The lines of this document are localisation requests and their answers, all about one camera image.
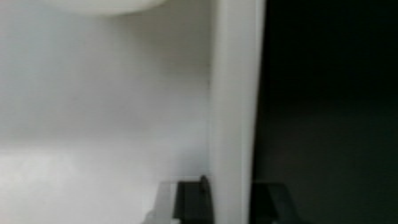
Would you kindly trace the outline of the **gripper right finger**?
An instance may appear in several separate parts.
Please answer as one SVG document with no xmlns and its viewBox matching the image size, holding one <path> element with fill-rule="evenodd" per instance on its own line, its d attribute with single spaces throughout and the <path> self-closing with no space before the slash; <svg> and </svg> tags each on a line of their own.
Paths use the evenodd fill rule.
<svg viewBox="0 0 398 224">
<path fill-rule="evenodd" d="M 250 224 L 305 224 L 287 187 L 280 183 L 252 184 Z"/>
</svg>

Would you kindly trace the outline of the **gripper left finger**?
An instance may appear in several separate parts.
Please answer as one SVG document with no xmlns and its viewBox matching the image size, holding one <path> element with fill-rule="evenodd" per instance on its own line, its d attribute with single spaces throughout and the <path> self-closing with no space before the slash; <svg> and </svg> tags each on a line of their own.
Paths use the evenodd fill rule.
<svg viewBox="0 0 398 224">
<path fill-rule="evenodd" d="M 177 183 L 172 218 L 179 224 L 213 224 L 211 186 L 205 177 Z"/>
</svg>

